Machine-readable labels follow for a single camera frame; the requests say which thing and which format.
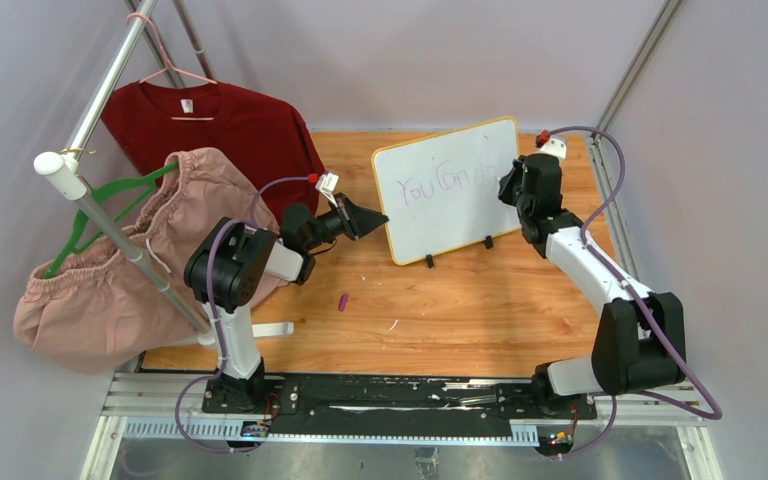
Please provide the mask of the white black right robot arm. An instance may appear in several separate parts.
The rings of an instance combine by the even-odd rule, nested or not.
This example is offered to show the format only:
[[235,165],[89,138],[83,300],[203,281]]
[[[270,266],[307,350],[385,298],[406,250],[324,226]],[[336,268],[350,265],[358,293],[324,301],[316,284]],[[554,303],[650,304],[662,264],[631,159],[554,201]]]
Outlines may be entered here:
[[556,417],[591,393],[622,395],[680,383],[684,312],[673,293],[655,293],[606,256],[582,221],[562,205],[562,169],[547,153],[521,156],[500,181],[499,200],[515,208],[526,242],[585,295],[599,323],[590,353],[536,367],[531,403]]

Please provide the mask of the purple marker cap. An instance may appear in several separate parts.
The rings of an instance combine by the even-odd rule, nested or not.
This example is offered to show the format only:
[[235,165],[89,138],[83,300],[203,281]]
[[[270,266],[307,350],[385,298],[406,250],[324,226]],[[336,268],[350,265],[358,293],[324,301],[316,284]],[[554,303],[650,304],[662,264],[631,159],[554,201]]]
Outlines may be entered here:
[[344,293],[344,294],[341,295],[339,303],[338,303],[338,310],[340,312],[343,312],[345,310],[345,308],[347,306],[347,303],[348,303],[348,299],[349,299],[349,294],[348,293]]

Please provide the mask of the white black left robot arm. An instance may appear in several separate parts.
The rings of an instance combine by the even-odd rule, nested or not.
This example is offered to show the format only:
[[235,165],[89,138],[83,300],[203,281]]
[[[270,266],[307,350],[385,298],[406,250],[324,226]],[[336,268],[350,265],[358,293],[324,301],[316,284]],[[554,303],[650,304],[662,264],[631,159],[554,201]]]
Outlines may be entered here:
[[251,315],[264,277],[302,285],[316,265],[317,247],[339,236],[359,240],[388,220],[338,193],[319,216],[302,203],[289,205],[278,232],[228,217],[215,225],[184,269],[184,282],[202,303],[219,349],[217,371],[208,381],[212,399],[243,413],[265,403],[265,366]]

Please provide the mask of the yellow-framed whiteboard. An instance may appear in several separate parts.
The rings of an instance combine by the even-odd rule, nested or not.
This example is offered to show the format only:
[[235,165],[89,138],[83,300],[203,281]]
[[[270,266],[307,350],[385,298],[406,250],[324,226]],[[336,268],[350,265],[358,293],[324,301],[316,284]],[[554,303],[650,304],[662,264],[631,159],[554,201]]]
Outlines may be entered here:
[[498,200],[519,156],[518,123],[501,117],[376,150],[371,158],[393,262],[408,265],[520,227]]

